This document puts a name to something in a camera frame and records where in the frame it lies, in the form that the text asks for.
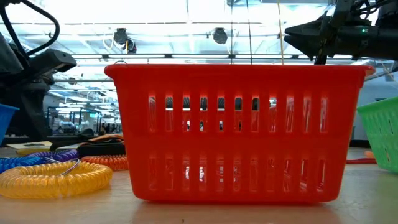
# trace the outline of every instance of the basket rim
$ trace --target basket rim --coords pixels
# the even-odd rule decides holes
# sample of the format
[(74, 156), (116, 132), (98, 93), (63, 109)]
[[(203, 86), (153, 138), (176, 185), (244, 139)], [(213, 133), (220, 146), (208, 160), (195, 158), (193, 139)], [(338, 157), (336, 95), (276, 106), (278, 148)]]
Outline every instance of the basket rim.
[(398, 104), (398, 96), (380, 100), (380, 101), (373, 102), (373, 103), (369, 103), (366, 105), (362, 105), (362, 106), (357, 107), (356, 110), (359, 113), (366, 113), (370, 110), (379, 110), (379, 109), (390, 108), (394, 103)]
[(341, 70), (347, 71), (347, 75), (351, 75), (351, 72), (362, 71), (368, 75), (372, 75), (375, 72), (374, 67), (370, 65), (230, 65), (230, 64), (114, 64), (108, 65), (105, 67), (105, 74), (107, 76), (114, 78), (115, 73), (118, 73), (123, 70), (129, 69), (178, 69), (182, 67), (191, 67), (194, 69), (224, 69), (224, 68), (244, 68), (244, 69), (253, 69), (253, 68), (263, 68), (270, 70), (295, 70), (295, 69), (312, 69), (312, 70)]
[(16, 108), (14, 106), (8, 106), (8, 105), (4, 105), (0, 103), (0, 108), (8, 108), (8, 109), (12, 109), (12, 110), (19, 110), (19, 108)]

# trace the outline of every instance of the blue plastic basket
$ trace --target blue plastic basket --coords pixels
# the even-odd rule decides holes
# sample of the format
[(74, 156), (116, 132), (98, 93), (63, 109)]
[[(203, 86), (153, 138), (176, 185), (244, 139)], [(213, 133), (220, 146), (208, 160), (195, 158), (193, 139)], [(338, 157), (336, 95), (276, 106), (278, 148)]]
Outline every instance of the blue plastic basket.
[(0, 144), (16, 110), (19, 110), (19, 108), (0, 104)]

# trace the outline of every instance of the coiled wrist keychain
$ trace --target coiled wrist keychain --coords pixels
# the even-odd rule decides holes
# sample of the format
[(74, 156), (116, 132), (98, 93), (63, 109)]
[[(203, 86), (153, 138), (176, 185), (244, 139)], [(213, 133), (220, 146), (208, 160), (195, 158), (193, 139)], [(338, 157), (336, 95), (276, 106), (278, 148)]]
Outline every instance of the coiled wrist keychain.
[(62, 150), (56, 152), (35, 152), (29, 154), (27, 157), (35, 157), (35, 156), (50, 158), (56, 160), (57, 162), (65, 162), (71, 159), (78, 158), (78, 153), (76, 149), (71, 149), (71, 150)]
[(0, 195), (10, 198), (64, 198), (107, 186), (112, 170), (79, 159), (36, 166), (15, 167), (0, 174)]
[(86, 156), (83, 157), (81, 160), (89, 163), (106, 165), (110, 167), (113, 171), (129, 169), (126, 155)]
[(43, 164), (40, 157), (0, 157), (0, 174), (17, 166), (32, 166)]

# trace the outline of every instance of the ceiling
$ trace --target ceiling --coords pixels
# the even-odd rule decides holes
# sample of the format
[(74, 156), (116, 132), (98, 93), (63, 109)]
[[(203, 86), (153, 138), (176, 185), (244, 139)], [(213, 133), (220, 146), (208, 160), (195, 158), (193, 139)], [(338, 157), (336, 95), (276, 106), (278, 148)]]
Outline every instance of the ceiling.
[[(60, 23), (61, 32), (51, 48), (72, 54), (78, 66), (55, 74), (50, 94), (65, 102), (78, 96), (89, 102), (117, 102), (115, 86), (103, 72), (119, 60), (127, 63), (285, 63), (311, 64), (309, 59), (279, 36), (276, 0), (30, 0)], [(333, 13), (333, 0), (281, 0), (282, 31), (286, 27)], [(6, 8), (20, 41), (26, 49), (46, 43), (54, 25), (23, 4)], [(137, 46), (137, 55), (126, 55), (115, 43), (113, 33), (126, 28)], [(225, 44), (212, 37), (216, 28), (228, 35)], [(0, 32), (10, 36), (0, 24)], [(351, 64), (351, 57), (338, 55), (331, 64)]]

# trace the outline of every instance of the black robotic equipment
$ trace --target black robotic equipment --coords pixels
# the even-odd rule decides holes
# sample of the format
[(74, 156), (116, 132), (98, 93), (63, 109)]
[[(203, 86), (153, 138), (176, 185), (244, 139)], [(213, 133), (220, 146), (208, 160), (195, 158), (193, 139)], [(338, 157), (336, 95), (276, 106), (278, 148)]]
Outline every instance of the black robotic equipment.
[(225, 44), (228, 40), (228, 35), (225, 32), (224, 28), (216, 28), (213, 33), (213, 40), (217, 44)]
[(137, 46), (136, 43), (127, 36), (126, 28), (117, 28), (116, 32), (113, 35), (113, 40), (122, 45), (122, 50), (127, 49), (128, 54), (136, 54)]
[[(368, 16), (379, 9), (375, 26)], [(284, 40), (316, 65), (335, 54), (398, 60), (398, 0), (337, 0), (335, 12), (315, 21), (289, 27)]]
[[(55, 24), (53, 37), (44, 45), (25, 52), (6, 14), (9, 4), (23, 3)], [(47, 139), (43, 113), (44, 95), (54, 84), (53, 74), (76, 66), (71, 55), (54, 49), (37, 52), (54, 43), (60, 33), (58, 21), (28, 0), (0, 0), (0, 15), (14, 44), (0, 33), (0, 103), (18, 107), (8, 133), (26, 135), (31, 141)]]

